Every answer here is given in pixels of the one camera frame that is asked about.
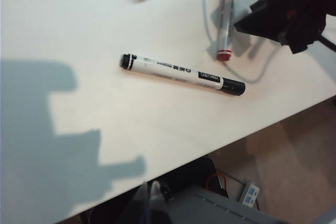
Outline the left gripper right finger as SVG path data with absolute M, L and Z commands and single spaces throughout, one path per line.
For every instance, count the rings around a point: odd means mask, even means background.
M 151 185 L 151 223 L 172 223 L 160 188 L 158 181 Z

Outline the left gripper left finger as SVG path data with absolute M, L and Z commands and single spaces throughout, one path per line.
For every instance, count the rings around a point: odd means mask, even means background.
M 147 182 L 144 182 L 129 202 L 123 215 L 123 223 L 144 223 L 148 203 L 149 188 Z

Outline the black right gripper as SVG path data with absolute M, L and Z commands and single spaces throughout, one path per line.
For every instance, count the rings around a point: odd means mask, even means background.
M 335 52 L 335 43 L 322 35 L 326 16 L 335 16 L 335 0 L 258 0 L 250 9 L 235 23 L 238 32 L 279 41 L 293 54 L 315 41 Z

